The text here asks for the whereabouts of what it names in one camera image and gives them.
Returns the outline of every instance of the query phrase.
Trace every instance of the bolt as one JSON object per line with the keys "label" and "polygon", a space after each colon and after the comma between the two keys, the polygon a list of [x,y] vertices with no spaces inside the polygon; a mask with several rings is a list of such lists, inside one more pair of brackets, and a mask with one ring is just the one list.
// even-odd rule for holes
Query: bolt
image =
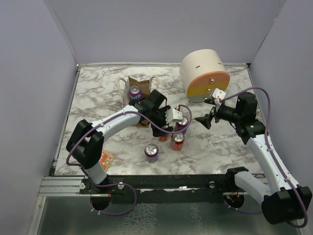
{"label": "bolt", "polygon": [[210,188],[215,188],[215,182],[214,181],[210,181],[209,182],[209,186],[210,186]]}
{"label": "bolt", "polygon": [[85,189],[85,188],[86,188],[86,185],[85,185],[84,183],[81,183],[81,184],[79,185],[79,188],[80,188],[80,189]]}
{"label": "bolt", "polygon": [[122,190],[124,188],[124,185],[117,185],[118,189]]}

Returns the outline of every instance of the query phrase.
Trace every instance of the white enclosure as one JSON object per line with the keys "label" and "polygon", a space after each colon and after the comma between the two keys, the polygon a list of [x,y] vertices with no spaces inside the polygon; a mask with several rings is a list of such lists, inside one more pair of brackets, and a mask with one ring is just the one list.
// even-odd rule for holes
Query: white enclosure
{"label": "white enclosure", "polygon": [[[28,231],[76,64],[175,63],[203,48],[217,51],[224,63],[252,62],[253,83],[272,98],[276,150],[299,183],[313,190],[312,12],[312,0],[2,1],[1,234]],[[266,115],[265,97],[258,96]]]}

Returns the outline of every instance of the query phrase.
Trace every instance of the red soda can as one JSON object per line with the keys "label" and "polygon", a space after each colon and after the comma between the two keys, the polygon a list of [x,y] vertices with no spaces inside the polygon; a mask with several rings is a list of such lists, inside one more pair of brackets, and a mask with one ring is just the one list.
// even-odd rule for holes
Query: red soda can
{"label": "red soda can", "polygon": [[167,139],[168,139],[168,134],[166,134],[165,136],[160,136],[159,141],[164,142],[164,141],[167,141]]}
{"label": "red soda can", "polygon": [[185,128],[188,124],[188,119],[185,116],[182,116],[182,121],[176,122],[175,131],[180,131]]}
{"label": "red soda can", "polygon": [[174,151],[180,151],[185,141],[185,135],[183,133],[173,134],[171,138],[171,148]]}

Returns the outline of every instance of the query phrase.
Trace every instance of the metal frame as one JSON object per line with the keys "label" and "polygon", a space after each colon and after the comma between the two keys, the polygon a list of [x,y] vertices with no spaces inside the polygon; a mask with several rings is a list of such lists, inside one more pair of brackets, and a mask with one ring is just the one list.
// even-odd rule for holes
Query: metal frame
{"label": "metal frame", "polygon": [[30,228],[28,231],[28,235],[35,235],[38,233],[38,229],[40,226],[41,218],[44,212],[46,197],[38,197],[37,203],[34,211],[34,215],[30,224]]}
{"label": "metal frame", "polygon": [[68,118],[68,115],[69,115],[69,112],[70,112],[70,108],[72,106],[72,102],[73,102],[73,99],[74,99],[74,94],[75,94],[75,90],[76,90],[76,85],[77,85],[77,82],[78,82],[79,74],[80,74],[80,68],[79,68],[79,65],[77,65],[76,77],[75,77],[75,81],[74,81],[72,92],[70,94],[69,103],[68,103],[68,106],[67,106],[67,112],[66,112],[65,119],[64,119],[64,122],[63,122],[62,130],[61,130],[61,136],[60,136],[60,139],[59,139],[59,142],[58,142],[57,151],[55,152],[55,155],[54,155],[54,159],[53,159],[54,161],[57,161],[58,158],[59,158],[59,153],[60,153],[60,150],[61,150],[61,144],[62,144],[62,140],[63,140],[63,135],[64,135],[64,132],[65,132],[65,128],[67,126],[67,118]]}
{"label": "metal frame", "polygon": [[108,197],[108,194],[80,194],[80,184],[84,177],[43,177],[39,197],[92,196]]}
{"label": "metal frame", "polygon": [[[91,63],[91,64],[79,64],[79,68],[87,68],[87,67],[102,67],[102,66],[150,66],[150,67],[161,67],[161,66],[167,66],[167,67],[176,67],[179,66],[180,63],[142,63],[142,62],[110,62],[110,63]],[[224,64],[226,67],[229,66],[236,66],[236,67],[246,67],[248,68],[248,65],[246,63],[234,63],[234,64]]]}

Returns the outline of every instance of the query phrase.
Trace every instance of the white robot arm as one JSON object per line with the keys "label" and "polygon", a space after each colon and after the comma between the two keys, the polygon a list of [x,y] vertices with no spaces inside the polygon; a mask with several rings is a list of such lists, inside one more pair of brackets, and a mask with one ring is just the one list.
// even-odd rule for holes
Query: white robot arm
{"label": "white robot arm", "polygon": [[[228,188],[230,190],[242,188],[249,193],[261,205],[265,218],[271,224],[303,218],[303,210],[288,180],[296,188],[306,209],[312,193],[308,187],[301,187],[293,178],[273,147],[270,137],[265,135],[265,126],[256,119],[255,95],[248,92],[238,95],[236,108],[228,107],[223,103],[225,95],[226,93],[219,89],[212,91],[210,98],[205,100],[205,103],[214,105],[210,114],[197,117],[195,120],[207,129],[210,129],[213,118],[216,123],[220,119],[234,123],[236,133],[254,154],[268,181],[268,185],[265,185],[245,167],[237,167],[227,170]],[[266,144],[265,138],[268,138],[269,144]],[[287,178],[280,171],[270,151],[274,153]]]}
{"label": "white robot arm", "polygon": [[[73,151],[73,157],[96,184],[101,183],[107,174],[99,160],[103,143],[108,138],[128,126],[141,123],[142,117],[140,114],[149,118],[159,128],[170,132],[173,131],[173,127],[168,124],[172,121],[182,120],[182,112],[168,105],[159,108],[165,99],[164,95],[157,90],[153,90],[147,98],[132,100],[129,105],[109,117],[91,123],[81,120],[76,125],[67,143],[67,151]],[[154,126],[151,126],[151,128],[154,137],[166,135]],[[91,131],[87,136],[90,137],[89,141],[81,141],[89,131]]]}

